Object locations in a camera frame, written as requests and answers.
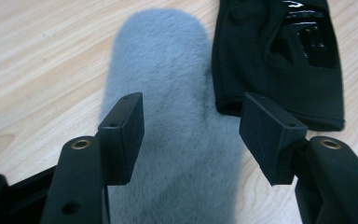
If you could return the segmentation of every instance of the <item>gray fuzzy cloth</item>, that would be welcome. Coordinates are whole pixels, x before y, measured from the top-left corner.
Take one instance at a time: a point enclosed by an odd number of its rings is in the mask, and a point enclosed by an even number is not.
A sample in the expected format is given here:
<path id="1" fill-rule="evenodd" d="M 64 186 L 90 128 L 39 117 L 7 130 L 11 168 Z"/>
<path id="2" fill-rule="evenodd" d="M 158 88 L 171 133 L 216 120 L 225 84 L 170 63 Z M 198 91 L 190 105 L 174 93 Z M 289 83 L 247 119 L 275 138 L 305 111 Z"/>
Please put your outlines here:
<path id="1" fill-rule="evenodd" d="M 211 43 L 174 9 L 131 16 L 117 33 L 102 117 L 144 94 L 145 137 L 130 184 L 109 188 L 112 223 L 234 223 L 244 144 L 214 107 Z"/>

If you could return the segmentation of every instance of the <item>black glove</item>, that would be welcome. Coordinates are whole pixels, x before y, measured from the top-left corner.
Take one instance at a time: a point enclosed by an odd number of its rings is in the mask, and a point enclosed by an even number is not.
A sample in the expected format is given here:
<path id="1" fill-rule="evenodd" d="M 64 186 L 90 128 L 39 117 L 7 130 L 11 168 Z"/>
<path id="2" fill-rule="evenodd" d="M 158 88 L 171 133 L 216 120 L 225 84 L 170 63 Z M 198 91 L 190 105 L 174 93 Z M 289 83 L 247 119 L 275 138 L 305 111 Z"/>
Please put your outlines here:
<path id="1" fill-rule="evenodd" d="M 240 116 L 246 91 L 314 131 L 344 127 L 337 41 L 325 0 L 221 0 L 213 42 L 220 113 Z"/>

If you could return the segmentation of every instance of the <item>wood grain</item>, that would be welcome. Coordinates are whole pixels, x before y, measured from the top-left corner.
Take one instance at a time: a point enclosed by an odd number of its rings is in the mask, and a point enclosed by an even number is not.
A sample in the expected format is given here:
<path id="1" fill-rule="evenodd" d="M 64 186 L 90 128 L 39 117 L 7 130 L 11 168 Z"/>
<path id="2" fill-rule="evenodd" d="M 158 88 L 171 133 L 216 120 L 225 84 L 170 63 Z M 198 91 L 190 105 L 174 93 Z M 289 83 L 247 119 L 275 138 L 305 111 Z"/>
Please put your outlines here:
<path id="1" fill-rule="evenodd" d="M 346 129 L 358 155 L 358 1 L 330 0 L 344 76 Z M 175 7 L 213 39 L 218 1 L 0 1 L 0 174 L 10 184 L 57 163 L 62 145 L 98 125 L 113 38 L 132 13 Z M 299 223 L 293 186 L 272 188 L 246 151 L 238 223 Z"/>

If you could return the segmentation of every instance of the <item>light wood tabletop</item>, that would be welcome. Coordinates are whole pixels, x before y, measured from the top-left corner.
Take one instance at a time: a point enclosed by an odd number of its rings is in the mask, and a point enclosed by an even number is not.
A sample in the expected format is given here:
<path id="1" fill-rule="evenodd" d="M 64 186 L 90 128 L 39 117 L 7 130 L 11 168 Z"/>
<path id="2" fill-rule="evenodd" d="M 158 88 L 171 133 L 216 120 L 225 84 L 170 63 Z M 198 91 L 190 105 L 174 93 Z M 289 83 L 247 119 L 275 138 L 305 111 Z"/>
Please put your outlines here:
<path id="1" fill-rule="evenodd" d="M 343 70 L 346 128 L 358 155 L 358 1 L 329 0 Z M 57 164 L 64 143 L 94 135 L 114 36 L 136 11 L 174 7 L 213 40 L 219 1 L 0 1 L 0 174 L 9 184 Z M 239 223 L 300 223 L 295 184 L 271 187 L 245 153 Z"/>

